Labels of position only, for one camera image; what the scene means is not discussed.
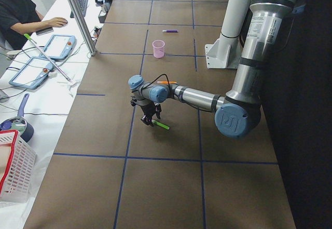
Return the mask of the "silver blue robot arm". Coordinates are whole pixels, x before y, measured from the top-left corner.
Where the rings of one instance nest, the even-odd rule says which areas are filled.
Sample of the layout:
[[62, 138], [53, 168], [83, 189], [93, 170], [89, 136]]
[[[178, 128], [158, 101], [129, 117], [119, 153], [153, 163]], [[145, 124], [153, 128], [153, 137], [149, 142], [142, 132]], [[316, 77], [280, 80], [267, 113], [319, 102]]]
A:
[[232, 88], [224, 96], [179, 84], [149, 83], [132, 76], [131, 105], [143, 111], [142, 122], [153, 124], [161, 104], [174, 99], [211, 112], [219, 132], [230, 138], [247, 135], [260, 122], [260, 89], [264, 68], [274, 48], [283, 19], [294, 13], [300, 0], [229, 0], [219, 38], [205, 47], [209, 69], [236, 71]]

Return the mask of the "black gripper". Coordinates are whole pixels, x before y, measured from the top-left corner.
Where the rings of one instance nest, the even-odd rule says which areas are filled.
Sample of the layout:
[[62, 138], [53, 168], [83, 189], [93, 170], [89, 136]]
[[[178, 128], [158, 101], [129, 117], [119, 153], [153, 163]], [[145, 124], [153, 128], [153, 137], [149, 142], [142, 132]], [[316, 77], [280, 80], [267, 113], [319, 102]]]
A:
[[162, 112], [162, 109], [161, 109], [161, 105], [160, 103], [155, 103], [151, 100], [148, 100], [148, 99], [138, 99], [136, 97], [131, 97], [131, 105], [132, 106], [140, 106], [143, 113], [144, 113], [144, 116], [141, 117], [141, 121], [147, 125], [147, 126], [154, 126], [153, 122], [152, 122], [152, 117], [154, 115], [156, 115], [156, 117], [158, 119], [161, 119], [161, 112]]

